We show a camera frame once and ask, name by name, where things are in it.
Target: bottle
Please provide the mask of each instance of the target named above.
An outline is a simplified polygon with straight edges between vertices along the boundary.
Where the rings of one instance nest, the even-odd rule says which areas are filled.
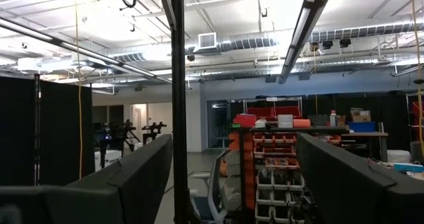
[[[331,115],[330,115],[330,126],[331,127],[336,127],[337,126],[337,115],[336,115],[336,111],[332,110],[331,111]]]

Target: blue bin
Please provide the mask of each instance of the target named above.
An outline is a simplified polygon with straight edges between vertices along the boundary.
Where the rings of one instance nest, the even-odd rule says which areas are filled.
[[[349,128],[354,132],[374,132],[376,131],[376,123],[373,121],[369,122],[350,122]]]

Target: concrete floor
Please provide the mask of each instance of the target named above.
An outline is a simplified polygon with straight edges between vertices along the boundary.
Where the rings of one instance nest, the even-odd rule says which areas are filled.
[[[207,171],[212,169],[213,159],[218,156],[221,150],[206,150],[202,153],[187,153],[187,171],[193,172]],[[188,179],[188,188],[197,190],[199,196],[207,195],[205,183],[201,180]],[[155,224],[173,224],[174,223],[174,172],[173,167],[166,185],[165,194],[156,216]]]

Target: air duct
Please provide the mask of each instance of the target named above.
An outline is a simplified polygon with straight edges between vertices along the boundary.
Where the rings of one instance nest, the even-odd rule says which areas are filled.
[[[424,31],[424,14],[417,15],[418,31]],[[401,32],[413,32],[411,15],[402,15],[390,20],[366,19],[351,24],[319,25],[316,26],[308,42],[324,42],[344,38],[362,38],[367,36],[388,35]],[[185,55],[216,55],[232,50],[251,48],[266,48],[289,43],[293,29],[276,30],[272,32],[255,32],[225,36],[217,34],[216,48],[198,49],[198,39],[185,41]],[[171,42],[131,46],[126,48],[108,48],[102,54],[122,62],[142,62],[149,60],[170,60]]]

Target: black partition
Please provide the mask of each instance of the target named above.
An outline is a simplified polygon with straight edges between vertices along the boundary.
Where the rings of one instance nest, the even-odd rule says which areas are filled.
[[[40,184],[66,185],[80,175],[78,86],[41,83]],[[81,88],[82,177],[94,172],[91,89]]]
[[[0,78],[0,186],[34,185],[34,81]]]

